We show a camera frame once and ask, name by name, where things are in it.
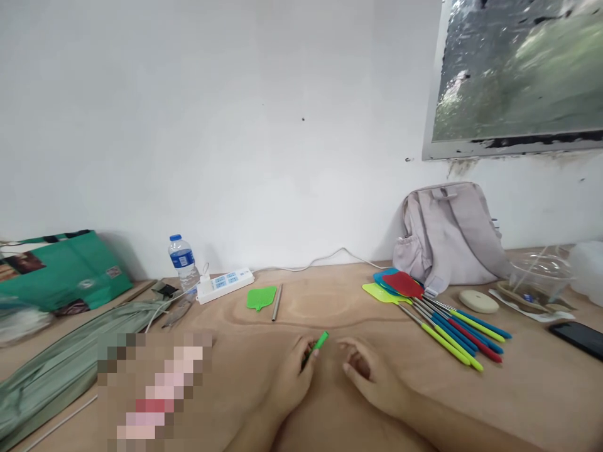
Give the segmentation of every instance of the white power strip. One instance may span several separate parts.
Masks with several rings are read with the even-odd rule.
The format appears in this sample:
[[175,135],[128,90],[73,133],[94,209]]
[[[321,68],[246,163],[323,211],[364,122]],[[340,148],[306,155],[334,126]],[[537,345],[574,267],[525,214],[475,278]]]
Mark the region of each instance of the white power strip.
[[253,283],[256,278],[248,268],[237,270],[209,281],[202,281],[197,286],[197,301],[205,304]]

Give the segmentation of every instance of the white soap bar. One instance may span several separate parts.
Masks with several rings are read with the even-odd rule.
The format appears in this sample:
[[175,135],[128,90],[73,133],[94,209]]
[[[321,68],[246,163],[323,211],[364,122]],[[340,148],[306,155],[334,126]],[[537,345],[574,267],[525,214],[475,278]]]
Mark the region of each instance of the white soap bar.
[[498,303],[486,294],[468,290],[459,294],[461,302],[469,309],[482,314],[494,314],[498,311]]

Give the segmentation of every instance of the water bottle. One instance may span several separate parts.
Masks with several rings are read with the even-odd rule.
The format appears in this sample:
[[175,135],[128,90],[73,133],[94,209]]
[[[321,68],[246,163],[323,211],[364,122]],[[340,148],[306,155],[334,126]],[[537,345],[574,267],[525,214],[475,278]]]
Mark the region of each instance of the water bottle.
[[199,282],[200,274],[195,265],[193,250],[187,242],[182,240],[180,234],[172,235],[170,237],[170,242],[168,252],[170,253],[171,262],[178,272],[182,290],[189,294],[186,295],[187,298],[196,297],[197,283]]

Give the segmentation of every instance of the smartphone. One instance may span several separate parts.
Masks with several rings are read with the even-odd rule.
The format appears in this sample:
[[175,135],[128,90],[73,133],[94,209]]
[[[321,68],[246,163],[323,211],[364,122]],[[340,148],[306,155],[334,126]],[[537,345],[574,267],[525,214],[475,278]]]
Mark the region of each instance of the smartphone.
[[548,330],[583,352],[603,361],[603,333],[572,321],[551,325]]

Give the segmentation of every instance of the hand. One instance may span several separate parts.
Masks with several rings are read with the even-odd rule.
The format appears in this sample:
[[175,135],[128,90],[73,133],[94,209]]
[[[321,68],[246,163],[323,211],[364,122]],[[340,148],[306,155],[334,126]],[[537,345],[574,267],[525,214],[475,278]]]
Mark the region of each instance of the hand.
[[385,359],[372,347],[354,338],[337,341],[349,350],[344,372],[361,394],[376,408],[403,420],[410,389],[400,381]]
[[277,416],[284,418],[289,415],[308,392],[318,358],[318,350],[312,353],[303,370],[302,362],[312,350],[315,342],[311,337],[298,338],[276,370],[264,403]]

